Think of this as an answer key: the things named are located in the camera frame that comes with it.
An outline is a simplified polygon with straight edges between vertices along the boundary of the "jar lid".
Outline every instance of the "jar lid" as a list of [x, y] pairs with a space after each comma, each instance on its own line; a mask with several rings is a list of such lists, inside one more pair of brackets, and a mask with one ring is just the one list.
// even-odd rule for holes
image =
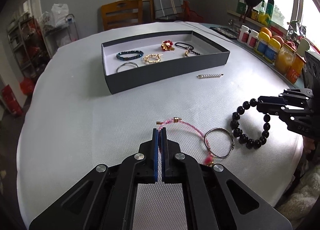
[[283, 44], [283, 47], [286, 48], [287, 50], [289, 50], [293, 54], [296, 53], [296, 51], [286, 43]]
[[247, 26], [244, 26], [244, 25], [241, 26], [241, 29], [244, 30], [244, 31], [249, 31], [249, 28]]
[[281, 49], [281, 44], [276, 39], [272, 39], [271, 38], [270, 41], [269, 41], [269, 45], [272, 46], [272, 47], [275, 47], [277, 49]]
[[258, 36], [258, 35], [259, 35], [259, 32], [254, 31], [254, 30], [251, 30], [251, 34], [252, 34], [252, 36]]
[[298, 58], [299, 60], [301, 60], [303, 63], [307, 63], [303, 57], [301, 57], [299, 54], [296, 53], [296, 58]]
[[259, 37], [267, 42], [270, 40], [270, 36], [263, 31], [259, 32]]

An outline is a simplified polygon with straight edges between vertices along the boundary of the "plaid cloth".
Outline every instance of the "plaid cloth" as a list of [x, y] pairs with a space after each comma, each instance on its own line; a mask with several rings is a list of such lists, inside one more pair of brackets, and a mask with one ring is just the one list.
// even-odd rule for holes
[[175, 20], [179, 13], [182, 13], [182, 0], [153, 0], [155, 19]]

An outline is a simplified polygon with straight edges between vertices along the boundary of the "floor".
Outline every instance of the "floor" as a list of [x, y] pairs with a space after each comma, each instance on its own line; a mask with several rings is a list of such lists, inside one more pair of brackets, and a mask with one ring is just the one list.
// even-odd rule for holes
[[17, 198], [16, 155], [20, 132], [30, 103], [31, 98], [28, 98], [20, 117], [14, 117], [5, 111], [0, 123], [0, 193], [12, 217], [23, 228]]

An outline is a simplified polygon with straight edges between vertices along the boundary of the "yellow bottle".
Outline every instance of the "yellow bottle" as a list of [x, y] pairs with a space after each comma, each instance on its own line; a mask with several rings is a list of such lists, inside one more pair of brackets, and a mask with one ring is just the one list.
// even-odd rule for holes
[[259, 10], [259, 16], [258, 16], [258, 22], [259, 23], [263, 23], [265, 18], [264, 15], [266, 14], [266, 12], [264, 11], [264, 1], [262, 1], [262, 5], [261, 8]]
[[264, 33], [263, 31], [260, 31], [258, 34], [256, 46], [254, 47], [254, 51], [257, 54], [262, 56], [268, 47], [269, 41], [270, 41], [270, 36]]
[[270, 39], [268, 47], [264, 53], [264, 58], [269, 63], [273, 63], [276, 60], [276, 57], [281, 49], [281, 44], [276, 39]]

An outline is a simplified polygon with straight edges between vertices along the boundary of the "red brooch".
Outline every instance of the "red brooch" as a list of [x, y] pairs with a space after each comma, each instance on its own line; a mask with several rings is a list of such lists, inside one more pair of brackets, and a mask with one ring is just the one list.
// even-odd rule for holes
[[172, 45], [173, 45], [173, 42], [171, 40], [165, 40], [162, 42], [161, 48], [163, 51], [174, 50], [174, 47], [172, 47]]

